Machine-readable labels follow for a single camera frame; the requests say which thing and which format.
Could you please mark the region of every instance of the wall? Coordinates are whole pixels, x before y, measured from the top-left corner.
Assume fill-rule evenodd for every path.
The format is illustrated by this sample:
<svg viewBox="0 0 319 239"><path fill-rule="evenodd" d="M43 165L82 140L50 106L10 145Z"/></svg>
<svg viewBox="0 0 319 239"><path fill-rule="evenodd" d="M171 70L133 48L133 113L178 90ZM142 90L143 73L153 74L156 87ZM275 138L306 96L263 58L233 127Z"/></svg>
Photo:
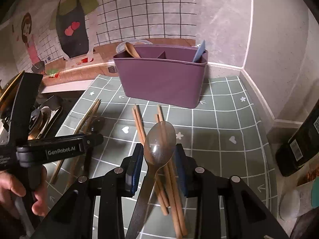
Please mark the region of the wall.
<svg viewBox="0 0 319 239"><path fill-rule="evenodd" d="M254 0L245 70L277 119L296 81L308 37L303 0Z"/></svg>
<svg viewBox="0 0 319 239"><path fill-rule="evenodd" d="M18 69L12 54L10 42L10 26L0 30L0 79L3 87L13 76L18 73Z"/></svg>
<svg viewBox="0 0 319 239"><path fill-rule="evenodd" d="M195 0L97 0L98 14L94 46L132 38L181 37L196 35ZM59 0L20 0L11 19L16 32L11 39L18 70L31 70L31 60L21 35L21 21L26 12L32 17L39 58L45 63L62 58L53 44L48 25Z"/></svg>
<svg viewBox="0 0 319 239"><path fill-rule="evenodd" d="M319 25L308 11L308 39L305 55L291 94L279 118L304 121L319 98Z"/></svg>
<svg viewBox="0 0 319 239"><path fill-rule="evenodd" d="M197 42L209 61L242 67L249 36L251 0L197 0Z"/></svg>

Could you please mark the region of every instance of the spoon bowl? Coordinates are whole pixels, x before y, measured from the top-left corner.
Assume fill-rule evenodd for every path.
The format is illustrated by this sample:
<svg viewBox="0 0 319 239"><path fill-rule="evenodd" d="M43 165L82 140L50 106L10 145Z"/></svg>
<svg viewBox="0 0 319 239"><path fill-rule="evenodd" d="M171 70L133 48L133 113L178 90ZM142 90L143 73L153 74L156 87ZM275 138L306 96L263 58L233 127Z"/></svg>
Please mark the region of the spoon bowl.
<svg viewBox="0 0 319 239"><path fill-rule="evenodd" d="M144 142L144 158L148 168L160 169L172 158L176 146L175 129L161 121L151 128Z"/></svg>
<svg viewBox="0 0 319 239"><path fill-rule="evenodd" d="M105 118L103 116L99 116L92 121L89 129L92 134L98 134L103 129L104 124L105 124Z"/></svg>

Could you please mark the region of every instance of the chopstick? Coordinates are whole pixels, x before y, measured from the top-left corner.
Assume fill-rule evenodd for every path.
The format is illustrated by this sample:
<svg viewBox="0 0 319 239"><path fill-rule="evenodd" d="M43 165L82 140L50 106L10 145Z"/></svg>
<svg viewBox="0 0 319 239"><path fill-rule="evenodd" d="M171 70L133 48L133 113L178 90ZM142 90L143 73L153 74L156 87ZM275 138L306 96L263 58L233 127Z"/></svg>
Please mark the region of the chopstick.
<svg viewBox="0 0 319 239"><path fill-rule="evenodd" d="M90 124L92 122L93 116L98 111L98 107L100 106L100 104L101 104L101 100L97 100L97 101L94 102L94 106L92 108L91 114L90 114L89 118L86 121L86 126L83 129L83 133L84 134L86 134L87 131L89 130L89 127L90 127ZM80 156L73 157L73 159L72 159L72 163L71 163L71 167L70 167L70 175L69 175L69 179L68 179L68 182L66 184L65 190L67 190L71 186L71 184L73 183L73 177L74 177L74 173L75 173L75 168L76 168L76 166L77 166L77 164L79 162L79 159L80 159Z"/></svg>
<svg viewBox="0 0 319 239"><path fill-rule="evenodd" d="M76 126L75 130L73 131L73 134L78 134L79 131L81 130L82 126L84 125L85 121L87 120L87 118L89 117L89 115L91 114L92 110L93 110L93 107L95 106L95 104L97 103L98 101L95 101L89 108L89 110L87 111L87 113L84 115L84 117L81 119L81 121L79 122L79 124ZM63 160L59 160L55 169L54 169L54 172L52 174L52 177L50 179L50 183L51 184L55 184L56 183L56 180L57 180L57 176L58 176L58 173L62 167L62 164L64 162L64 159Z"/></svg>
<svg viewBox="0 0 319 239"><path fill-rule="evenodd" d="M135 120L135 126L136 126L136 129L138 132L139 140L140 140L141 144L144 146L146 134L145 134L144 128L142 126L141 116L139 114L139 111L138 111L136 104L132 108L132 113L133 113L133 117ZM155 176L155 193L156 193L157 199L160 203L163 215L167 216L168 211L166 208L169 207L169 203L168 203L168 200L167 200L165 192L164 192L164 187L163 187L157 174Z"/></svg>
<svg viewBox="0 0 319 239"><path fill-rule="evenodd" d="M162 115L162 111L159 105L157 105L157 116L156 121L164 121L163 115ZM177 215L178 215L178 221L179 221L179 226L181 229L181 233L182 235L187 235L187 229L186 229L186 225L185 225L185 219L184 219L184 215L183 215L183 210L181 207L181 198L179 196L179 192L178 192L178 187L177 187L177 181L175 179L175 171L174 171L174 167L173 167L173 161L172 159L168 162L167 165L164 166L164 170L165 167L167 167L167 171L165 172L165 178L166 179L170 179L171 180L171 185L172 185L172 191L173 191L173 199L174 199L174 204L176 206L176 210L177 210Z"/></svg>
<svg viewBox="0 0 319 239"><path fill-rule="evenodd" d="M160 121L162 119L162 113L161 112L159 112L159 113L160 113L160 115L156 116L156 121ZM161 133L161 140L163 143L165 143L165 134L164 133L163 134ZM181 228L180 228L180 224L178 221L178 214L177 214L175 198L174 198L174 194L173 194L172 180L170 178L168 164L164 165L163 169L164 169L165 180L166 180L166 191L168 194L169 203L171 205L173 226L174 226L174 230L176 233L176 238L181 239L182 238Z"/></svg>

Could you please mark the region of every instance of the white star print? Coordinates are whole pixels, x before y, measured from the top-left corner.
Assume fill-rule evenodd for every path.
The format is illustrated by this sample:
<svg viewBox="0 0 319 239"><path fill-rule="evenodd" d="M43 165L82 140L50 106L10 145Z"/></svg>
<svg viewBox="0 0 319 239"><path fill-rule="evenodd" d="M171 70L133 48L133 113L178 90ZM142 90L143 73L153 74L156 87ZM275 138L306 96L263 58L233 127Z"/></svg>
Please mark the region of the white star print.
<svg viewBox="0 0 319 239"><path fill-rule="evenodd" d="M184 136L184 135L182 135L181 132L178 132L178 134L176 134L176 139L181 140L181 138L182 138L183 136Z"/></svg>

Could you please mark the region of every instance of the purple utensil holder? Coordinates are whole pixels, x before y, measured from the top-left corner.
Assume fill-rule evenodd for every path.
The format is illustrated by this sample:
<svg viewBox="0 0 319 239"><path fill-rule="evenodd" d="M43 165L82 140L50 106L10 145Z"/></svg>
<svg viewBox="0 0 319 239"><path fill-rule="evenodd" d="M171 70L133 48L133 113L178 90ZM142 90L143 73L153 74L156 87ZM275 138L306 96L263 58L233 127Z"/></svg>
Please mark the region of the purple utensil holder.
<svg viewBox="0 0 319 239"><path fill-rule="evenodd" d="M135 45L141 58L125 50L113 59L127 97L193 109L198 105L207 51L192 63L195 47Z"/></svg>

